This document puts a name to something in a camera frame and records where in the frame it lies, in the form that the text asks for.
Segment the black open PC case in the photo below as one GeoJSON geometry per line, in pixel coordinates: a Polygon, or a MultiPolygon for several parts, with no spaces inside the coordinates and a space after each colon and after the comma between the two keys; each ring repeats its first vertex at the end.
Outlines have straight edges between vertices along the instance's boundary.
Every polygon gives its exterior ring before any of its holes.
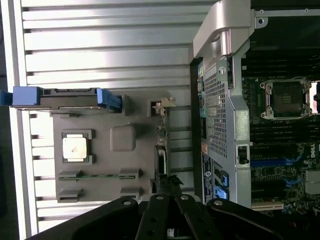
{"type": "Polygon", "coordinates": [[[250,115],[242,94],[249,51],[320,49],[320,0],[219,0],[191,44],[192,133],[204,202],[251,208],[250,115]]]}

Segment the grey plastic parts rack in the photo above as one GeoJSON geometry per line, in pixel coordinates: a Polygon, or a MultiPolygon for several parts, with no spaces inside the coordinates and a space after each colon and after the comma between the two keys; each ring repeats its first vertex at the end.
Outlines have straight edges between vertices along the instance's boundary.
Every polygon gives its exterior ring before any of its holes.
{"type": "Polygon", "coordinates": [[[173,96],[168,91],[117,91],[122,111],[104,108],[62,109],[52,114],[56,199],[60,203],[136,200],[153,192],[158,117],[151,102],[173,96]],[[63,158],[63,138],[83,135],[87,157],[81,162],[63,158]],[[134,175],[136,179],[59,180],[59,177],[134,175]]]}

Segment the CPU socket metal frame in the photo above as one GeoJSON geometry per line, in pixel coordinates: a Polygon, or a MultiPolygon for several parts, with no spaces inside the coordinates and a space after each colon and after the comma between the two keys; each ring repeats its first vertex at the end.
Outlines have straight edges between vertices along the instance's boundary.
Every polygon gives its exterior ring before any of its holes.
{"type": "Polygon", "coordinates": [[[262,82],[264,111],[260,117],[269,121],[299,120],[311,116],[310,89],[305,77],[271,79],[262,82]]]}

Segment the silver chipset heatsink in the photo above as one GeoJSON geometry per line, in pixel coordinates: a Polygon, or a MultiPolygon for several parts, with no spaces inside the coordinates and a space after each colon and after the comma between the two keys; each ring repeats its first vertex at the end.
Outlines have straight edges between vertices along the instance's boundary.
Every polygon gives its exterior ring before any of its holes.
{"type": "Polygon", "coordinates": [[[305,172],[305,192],[309,195],[320,195],[320,170],[305,172]]]}

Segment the green motherboard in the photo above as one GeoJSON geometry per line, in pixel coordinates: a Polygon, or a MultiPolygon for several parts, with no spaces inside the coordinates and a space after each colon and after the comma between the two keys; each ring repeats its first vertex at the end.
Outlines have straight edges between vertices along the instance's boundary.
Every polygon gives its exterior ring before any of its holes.
{"type": "Polygon", "coordinates": [[[320,49],[248,51],[242,58],[242,96],[249,110],[249,161],[287,160],[283,166],[250,167],[251,202],[282,202],[272,216],[320,216],[320,194],[305,192],[307,170],[320,170],[320,114],[296,120],[267,120],[263,89],[268,80],[320,81],[320,49]]]}

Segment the silver CPU chip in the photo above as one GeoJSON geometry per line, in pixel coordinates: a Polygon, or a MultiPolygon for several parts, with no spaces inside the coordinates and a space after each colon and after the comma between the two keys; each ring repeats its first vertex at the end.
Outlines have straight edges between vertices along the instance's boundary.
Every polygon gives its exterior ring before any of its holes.
{"type": "Polygon", "coordinates": [[[87,139],[82,134],[67,134],[62,139],[62,153],[67,162],[83,162],[88,155],[87,139]]]}

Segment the open metal socket cover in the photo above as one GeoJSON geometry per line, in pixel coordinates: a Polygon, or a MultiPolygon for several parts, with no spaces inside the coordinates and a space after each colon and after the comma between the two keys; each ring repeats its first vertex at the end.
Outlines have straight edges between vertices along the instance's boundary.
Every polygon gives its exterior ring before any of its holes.
{"type": "Polygon", "coordinates": [[[309,105],[312,114],[320,114],[320,81],[311,83],[309,105]]]}

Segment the hard disk in blue caddy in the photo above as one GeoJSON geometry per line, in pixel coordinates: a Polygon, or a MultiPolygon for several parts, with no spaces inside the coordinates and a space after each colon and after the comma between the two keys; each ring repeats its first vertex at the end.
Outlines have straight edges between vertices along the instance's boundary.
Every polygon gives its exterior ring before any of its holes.
{"type": "Polygon", "coordinates": [[[15,86],[13,92],[0,90],[0,106],[16,109],[103,108],[121,112],[122,97],[106,88],[57,89],[15,86]]]}

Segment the blue expansion slot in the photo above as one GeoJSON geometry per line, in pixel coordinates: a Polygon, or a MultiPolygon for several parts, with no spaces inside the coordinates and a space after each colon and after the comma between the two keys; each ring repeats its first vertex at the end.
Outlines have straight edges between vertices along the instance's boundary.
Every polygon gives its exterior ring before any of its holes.
{"type": "Polygon", "coordinates": [[[286,166],[288,161],[285,159],[278,160],[255,160],[251,161],[250,166],[252,168],[260,168],[260,167],[274,167],[274,166],[286,166]]]}

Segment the green RAM stick bare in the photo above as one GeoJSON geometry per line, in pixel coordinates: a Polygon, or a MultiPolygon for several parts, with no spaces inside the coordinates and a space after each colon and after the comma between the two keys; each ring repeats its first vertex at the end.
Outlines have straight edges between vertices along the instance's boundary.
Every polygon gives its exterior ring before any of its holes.
{"type": "Polygon", "coordinates": [[[79,175],[79,176],[68,176],[59,177],[61,181],[71,181],[71,180],[88,180],[88,179],[120,179],[120,180],[135,180],[135,175],[119,175],[119,174],[99,174],[99,175],[79,175]]]}

